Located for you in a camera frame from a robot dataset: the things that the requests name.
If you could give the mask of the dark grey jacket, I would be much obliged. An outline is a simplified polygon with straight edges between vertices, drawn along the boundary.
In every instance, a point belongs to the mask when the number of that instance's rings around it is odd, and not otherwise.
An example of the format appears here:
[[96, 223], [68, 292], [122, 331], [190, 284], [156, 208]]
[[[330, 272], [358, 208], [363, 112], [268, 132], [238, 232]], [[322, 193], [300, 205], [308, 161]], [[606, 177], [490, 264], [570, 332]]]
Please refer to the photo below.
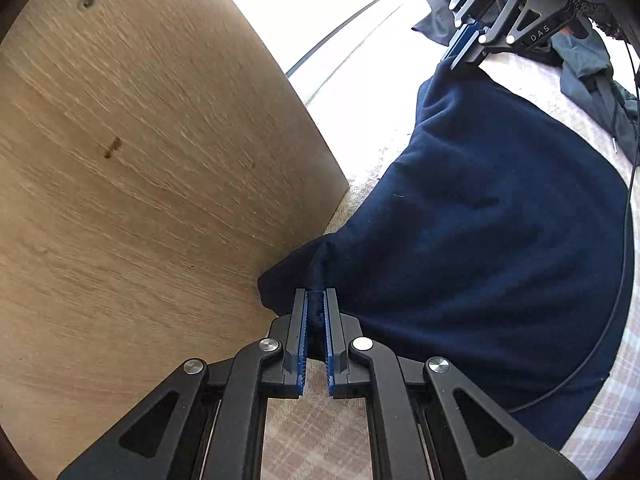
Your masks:
[[[412, 29], [446, 47], [456, 32], [450, 0], [426, 2], [431, 12]], [[611, 58], [601, 36], [593, 28], [588, 32], [585, 39], [558, 32], [521, 57], [558, 68], [562, 94], [601, 126], [631, 162], [638, 162], [637, 98], [614, 80]]]

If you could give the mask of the navy blue t-shirt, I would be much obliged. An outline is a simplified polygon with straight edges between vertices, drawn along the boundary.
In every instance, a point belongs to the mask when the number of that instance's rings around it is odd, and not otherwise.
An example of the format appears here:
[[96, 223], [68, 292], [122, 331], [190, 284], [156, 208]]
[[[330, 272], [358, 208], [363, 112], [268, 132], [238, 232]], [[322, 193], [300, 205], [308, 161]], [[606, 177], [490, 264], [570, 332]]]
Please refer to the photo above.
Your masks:
[[334, 288], [398, 356], [443, 356], [562, 448], [631, 303], [626, 184], [577, 133], [479, 68], [422, 84], [405, 151], [344, 226], [262, 274], [262, 304]]

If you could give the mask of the wooden board panel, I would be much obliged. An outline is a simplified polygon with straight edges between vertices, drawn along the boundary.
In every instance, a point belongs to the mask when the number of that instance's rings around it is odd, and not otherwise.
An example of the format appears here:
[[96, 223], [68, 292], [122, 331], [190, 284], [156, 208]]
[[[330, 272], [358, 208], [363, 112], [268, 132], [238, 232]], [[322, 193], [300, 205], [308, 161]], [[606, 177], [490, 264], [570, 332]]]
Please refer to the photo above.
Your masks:
[[1, 45], [1, 425], [29, 469], [265, 335], [258, 276], [347, 187], [232, 0], [29, 0]]

